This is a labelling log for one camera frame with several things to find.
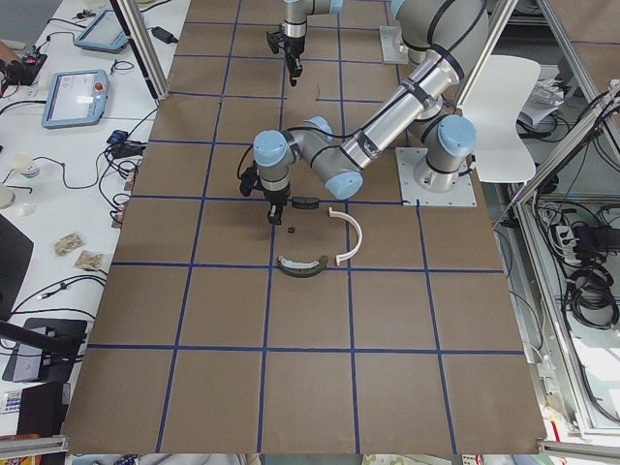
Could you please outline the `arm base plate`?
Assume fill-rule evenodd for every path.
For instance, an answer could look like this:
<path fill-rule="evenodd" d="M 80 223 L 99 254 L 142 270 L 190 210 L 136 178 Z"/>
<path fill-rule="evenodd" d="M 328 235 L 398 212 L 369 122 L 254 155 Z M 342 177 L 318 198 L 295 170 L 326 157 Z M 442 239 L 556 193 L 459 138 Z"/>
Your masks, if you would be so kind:
<path fill-rule="evenodd" d="M 445 193 L 422 188 L 415 177 L 415 167 L 425 158 L 427 149 L 397 147 L 395 149 L 401 200 L 404 206 L 476 207 L 477 200 L 469 174 L 457 177 Z"/>
<path fill-rule="evenodd" d="M 410 63 L 408 49 L 403 42 L 402 29 L 399 26 L 381 26 L 379 36 L 385 64 L 408 65 Z"/>

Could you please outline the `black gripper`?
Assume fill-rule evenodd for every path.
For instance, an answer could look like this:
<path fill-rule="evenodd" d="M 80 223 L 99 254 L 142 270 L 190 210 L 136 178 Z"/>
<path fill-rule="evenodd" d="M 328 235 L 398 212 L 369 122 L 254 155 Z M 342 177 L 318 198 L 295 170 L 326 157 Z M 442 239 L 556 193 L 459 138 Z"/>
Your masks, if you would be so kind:
<path fill-rule="evenodd" d="M 305 50 L 305 37 L 291 37 L 285 35 L 283 45 L 289 72 L 289 83 L 291 87 L 295 87 L 297 85 L 297 80 L 302 74 L 300 57 Z"/>
<path fill-rule="evenodd" d="M 267 212 L 267 221 L 270 225 L 282 225 L 282 214 L 284 211 L 284 206 L 287 205 L 290 193 L 290 187 L 285 187 L 277 191 L 271 191 L 268 189 L 263 190 L 263 196 L 271 203 Z"/>

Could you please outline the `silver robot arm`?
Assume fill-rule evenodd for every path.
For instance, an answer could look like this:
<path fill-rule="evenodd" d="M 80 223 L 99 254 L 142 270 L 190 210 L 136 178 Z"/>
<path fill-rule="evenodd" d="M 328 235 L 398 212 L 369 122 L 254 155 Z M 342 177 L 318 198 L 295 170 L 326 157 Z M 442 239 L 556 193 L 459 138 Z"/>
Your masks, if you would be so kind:
<path fill-rule="evenodd" d="M 349 136 L 336 136 L 322 117 L 311 117 L 283 131 L 255 136 L 252 165 L 239 175 L 239 191 L 257 190 L 269 201 L 267 220 L 281 222 L 291 193 L 291 165 L 305 161 L 338 200 L 362 186 L 363 170 L 406 129 L 433 130 L 432 151 L 466 156 L 470 149 L 446 137 L 443 92 L 468 76 L 488 37 L 483 1 L 393 1 L 402 40 L 414 70 L 394 93 Z"/>
<path fill-rule="evenodd" d="M 284 0 L 286 15 L 282 23 L 282 37 L 289 82 L 296 86 L 303 67 L 300 61 L 305 50 L 307 19 L 315 15 L 335 15 L 343 8 L 343 0 Z"/>

